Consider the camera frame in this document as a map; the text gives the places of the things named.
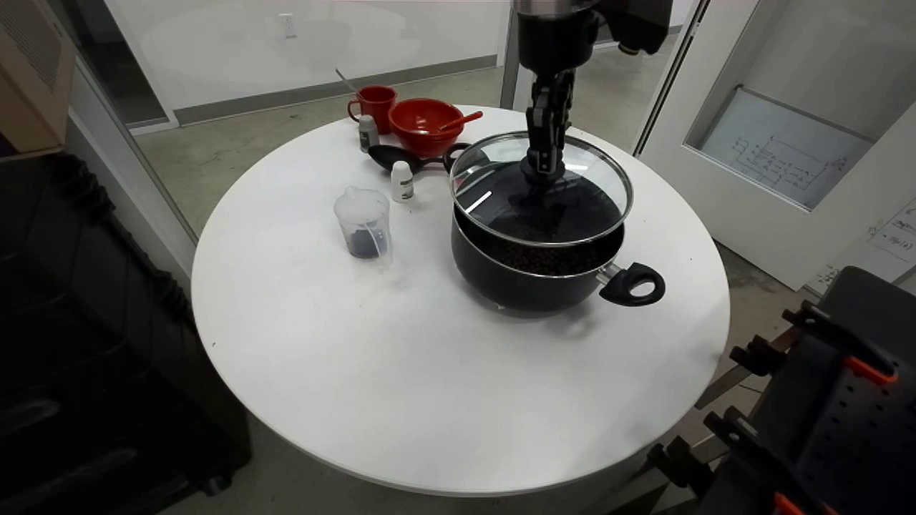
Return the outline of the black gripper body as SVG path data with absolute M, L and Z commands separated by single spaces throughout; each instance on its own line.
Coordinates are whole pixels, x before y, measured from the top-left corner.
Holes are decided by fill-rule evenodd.
M 570 11 L 564 17 L 519 14 L 519 60 L 542 80 L 545 93 L 552 93 L 558 80 L 567 80 L 592 54 L 602 17 L 592 10 Z

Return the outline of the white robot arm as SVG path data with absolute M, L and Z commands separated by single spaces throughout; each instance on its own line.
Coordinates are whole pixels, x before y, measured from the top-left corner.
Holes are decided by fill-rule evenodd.
M 657 54 L 670 31 L 674 0 L 522 0 L 519 60 L 537 76 L 525 173 L 534 183 L 564 176 L 577 69 L 608 30 L 625 54 Z

